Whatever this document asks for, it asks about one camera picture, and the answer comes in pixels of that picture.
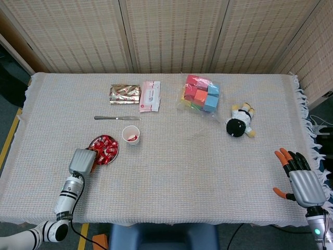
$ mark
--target white tablecloth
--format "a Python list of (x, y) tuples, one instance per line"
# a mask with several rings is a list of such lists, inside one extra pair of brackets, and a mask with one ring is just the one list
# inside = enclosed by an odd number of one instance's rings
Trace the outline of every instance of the white tablecloth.
[[(303, 153), (318, 168), (295, 77), (205, 76), (222, 86), (218, 112), (224, 120), (233, 104), (255, 108), (251, 127), (257, 137), (230, 137), (224, 122), (177, 110), (181, 74), (35, 74), (0, 178), (0, 220), (54, 220), (75, 149), (108, 134), (119, 141), (120, 152), (87, 178), (75, 221), (306, 225), (305, 210), (272, 191), (274, 186), (291, 191), (274, 155), (280, 147)], [(140, 114), (138, 105), (109, 104), (112, 84), (145, 80), (161, 81), (159, 112)], [(94, 116), (141, 116), (142, 121), (95, 121)], [(141, 132), (137, 146), (122, 141), (122, 129), (130, 124)]]

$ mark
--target paper cup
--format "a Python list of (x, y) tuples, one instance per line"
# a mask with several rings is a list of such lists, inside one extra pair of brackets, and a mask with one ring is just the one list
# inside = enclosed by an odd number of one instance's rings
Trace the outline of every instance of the paper cup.
[(132, 146), (138, 144), (140, 141), (139, 129), (134, 125), (124, 128), (123, 129), (123, 139)]

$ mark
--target plush toy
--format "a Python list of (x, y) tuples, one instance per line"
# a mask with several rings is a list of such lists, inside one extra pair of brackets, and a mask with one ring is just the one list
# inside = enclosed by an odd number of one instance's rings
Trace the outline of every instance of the plush toy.
[(238, 105), (232, 107), (232, 117), (227, 120), (227, 132), (233, 137), (240, 137), (244, 132), (248, 137), (254, 137), (255, 131), (250, 128), (250, 122), (254, 115), (254, 109), (248, 103), (244, 103), (239, 109)]

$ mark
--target knife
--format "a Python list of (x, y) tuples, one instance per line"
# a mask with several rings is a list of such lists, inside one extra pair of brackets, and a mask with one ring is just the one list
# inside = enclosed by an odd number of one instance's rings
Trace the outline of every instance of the knife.
[(126, 120), (126, 121), (141, 121), (140, 117), (137, 116), (119, 116), (119, 117), (108, 117), (108, 116), (95, 116), (95, 120)]

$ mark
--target robot finger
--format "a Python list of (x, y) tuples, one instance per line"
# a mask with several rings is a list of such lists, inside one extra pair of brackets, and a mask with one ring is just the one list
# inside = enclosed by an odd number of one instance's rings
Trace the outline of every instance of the robot finger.
[(302, 162), (302, 166), (305, 170), (311, 170), (308, 161), (306, 160), (306, 158), (301, 154), (296, 152), (296, 155), (300, 158), (301, 162)]
[(283, 199), (289, 199), (289, 200), (294, 201), (294, 202), (296, 201), (294, 194), (282, 192), (277, 187), (274, 187), (273, 191)]
[(283, 166), (283, 169), (285, 170), (286, 175), (289, 178), (289, 172), (293, 171), (293, 169), (290, 168), (290, 165), (288, 164), (287, 159), (285, 158), (285, 156), (281, 152), (275, 151), (274, 153), (277, 156), (277, 158), (279, 158), (279, 160), (280, 160), (280, 162), (281, 162), (281, 164)]
[(298, 166), (296, 166), (295, 161), (293, 160), (293, 157), (288, 153), (287, 150), (285, 150), (283, 147), (280, 148), (281, 153), (285, 156), (285, 158), (287, 159), (290, 168), (292, 171), (294, 170), (300, 170), (300, 168)]
[(292, 159), (293, 159), (293, 162), (294, 162), (294, 165), (295, 165), (296, 169), (297, 170), (305, 170), (300, 157), (298, 155), (296, 155), (295, 153), (293, 153), (292, 151), (288, 151), (288, 153), (292, 156)]

